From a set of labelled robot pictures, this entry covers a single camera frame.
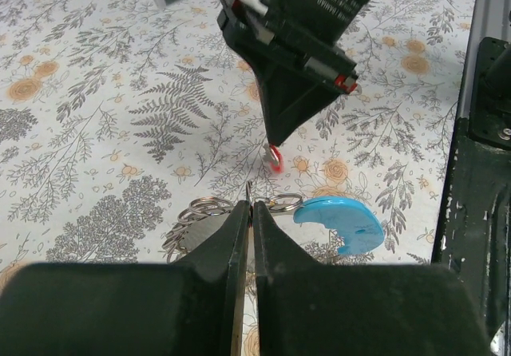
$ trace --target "blue crescent-shaped object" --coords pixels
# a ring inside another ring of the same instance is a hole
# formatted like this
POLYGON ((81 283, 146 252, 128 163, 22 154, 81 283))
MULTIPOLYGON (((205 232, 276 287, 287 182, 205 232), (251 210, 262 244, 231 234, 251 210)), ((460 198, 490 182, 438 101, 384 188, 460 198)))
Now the blue crescent-shaped object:
POLYGON ((374 250, 385 239, 382 226, 372 212, 357 200, 322 196, 302 204, 293 215, 295 223, 321 223, 337 232, 344 246, 340 255, 357 255, 374 250))

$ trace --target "robotic hand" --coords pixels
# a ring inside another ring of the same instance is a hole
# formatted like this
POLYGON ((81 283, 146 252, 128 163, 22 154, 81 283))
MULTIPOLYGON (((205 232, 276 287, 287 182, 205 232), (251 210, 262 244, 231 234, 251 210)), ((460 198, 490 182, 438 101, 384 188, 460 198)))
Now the robotic hand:
MULTIPOLYGON (((155 0, 160 8, 178 0, 155 0)), ((336 42, 370 0, 221 0, 227 45, 253 69, 268 155, 302 123, 357 87, 355 62, 336 42)))

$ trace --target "floral pattern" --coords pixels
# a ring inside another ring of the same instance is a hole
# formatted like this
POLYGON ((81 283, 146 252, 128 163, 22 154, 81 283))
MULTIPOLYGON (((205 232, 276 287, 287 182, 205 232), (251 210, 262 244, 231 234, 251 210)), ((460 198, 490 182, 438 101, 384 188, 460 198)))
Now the floral pattern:
MULTIPOLYGON (((219 0, 0 0, 1 285, 33 261, 164 262, 196 197, 346 196, 385 245, 338 256, 321 227, 282 227, 325 263, 428 263, 474 0, 372 0, 339 44, 358 62, 340 97, 263 164, 250 66, 219 0)), ((248 277, 244 353, 259 352, 248 277)))

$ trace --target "red tip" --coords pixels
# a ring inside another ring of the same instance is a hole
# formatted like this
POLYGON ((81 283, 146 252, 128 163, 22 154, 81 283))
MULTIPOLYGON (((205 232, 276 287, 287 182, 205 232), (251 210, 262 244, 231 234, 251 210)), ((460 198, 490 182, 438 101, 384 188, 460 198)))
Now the red tip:
POLYGON ((282 174, 284 172, 284 159, 282 154, 273 144, 270 144, 270 150, 272 150, 275 156, 279 159, 279 164, 277 165, 270 163, 271 170, 277 174, 282 174))

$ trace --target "screw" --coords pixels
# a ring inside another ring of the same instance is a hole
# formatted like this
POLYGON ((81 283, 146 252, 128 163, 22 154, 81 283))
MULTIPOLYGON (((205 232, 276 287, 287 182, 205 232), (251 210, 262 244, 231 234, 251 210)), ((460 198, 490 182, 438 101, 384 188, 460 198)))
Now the screw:
POLYGON ((498 136, 502 140, 510 140, 511 139, 511 129, 503 129, 500 133, 498 133, 498 136))

